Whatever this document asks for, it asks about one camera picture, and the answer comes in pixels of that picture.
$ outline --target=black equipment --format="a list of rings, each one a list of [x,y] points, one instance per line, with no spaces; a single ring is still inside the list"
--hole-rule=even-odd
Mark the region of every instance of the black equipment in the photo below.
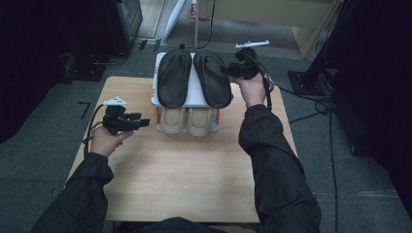
[[[258,74],[259,69],[256,63],[258,56],[254,49],[243,48],[236,52],[235,56],[239,62],[231,62],[228,67],[222,67],[223,72],[231,77],[242,77],[245,80],[249,80]]]
[[[150,119],[141,119],[142,114],[125,114],[126,108],[123,106],[108,106],[106,115],[103,116],[102,124],[111,134],[118,134],[119,131],[138,130],[150,124]]]
[[[266,108],[272,111],[270,92],[272,92],[274,88],[274,83],[267,73],[266,68],[257,62],[258,55],[256,51],[250,47],[242,48],[235,53],[235,56],[239,62],[229,63],[228,67],[221,66],[221,72],[224,72],[233,78],[241,78],[245,80],[249,80],[260,73],[263,78],[264,91],[266,92]]]

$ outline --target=hand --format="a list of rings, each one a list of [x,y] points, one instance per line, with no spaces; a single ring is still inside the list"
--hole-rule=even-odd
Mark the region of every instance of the hand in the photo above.
[[[122,132],[118,135],[111,134],[106,127],[98,127],[91,139],[90,152],[95,152],[109,157],[116,148],[123,144],[123,140],[132,136],[134,131]]]
[[[246,102],[246,107],[263,104],[266,92],[264,91],[263,78],[260,73],[249,80],[241,78],[234,79],[239,85],[240,93]]]

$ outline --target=table surface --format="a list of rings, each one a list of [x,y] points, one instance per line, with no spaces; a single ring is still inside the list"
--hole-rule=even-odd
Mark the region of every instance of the table surface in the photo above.
[[[155,127],[151,103],[153,79],[110,77],[98,104],[115,96],[127,101],[127,113],[150,118],[109,158],[115,177],[105,187],[106,220],[161,221],[181,216],[197,222],[258,222],[252,164],[238,145],[246,111],[239,87],[232,84],[232,103],[221,109],[219,131],[206,137],[168,135]],[[295,146],[279,88],[272,94],[273,113]],[[95,121],[102,119],[102,108]],[[84,158],[80,146],[71,174]]]

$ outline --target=black controller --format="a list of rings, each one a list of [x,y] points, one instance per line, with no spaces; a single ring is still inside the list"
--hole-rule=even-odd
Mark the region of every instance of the black controller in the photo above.
[[[141,119],[142,114],[125,114],[126,108],[123,106],[107,106],[106,114],[103,116],[102,124],[113,135],[119,131],[138,130],[150,124],[150,119]]]

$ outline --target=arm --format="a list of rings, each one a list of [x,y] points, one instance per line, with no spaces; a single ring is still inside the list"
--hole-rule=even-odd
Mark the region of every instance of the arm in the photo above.
[[[261,76],[235,82],[248,107],[239,145],[252,159],[255,205],[263,232],[319,232],[321,209],[281,121],[262,105]]]
[[[90,153],[31,232],[101,232],[108,206],[103,186],[113,178],[108,157],[132,134],[113,136],[104,127],[96,129]]]

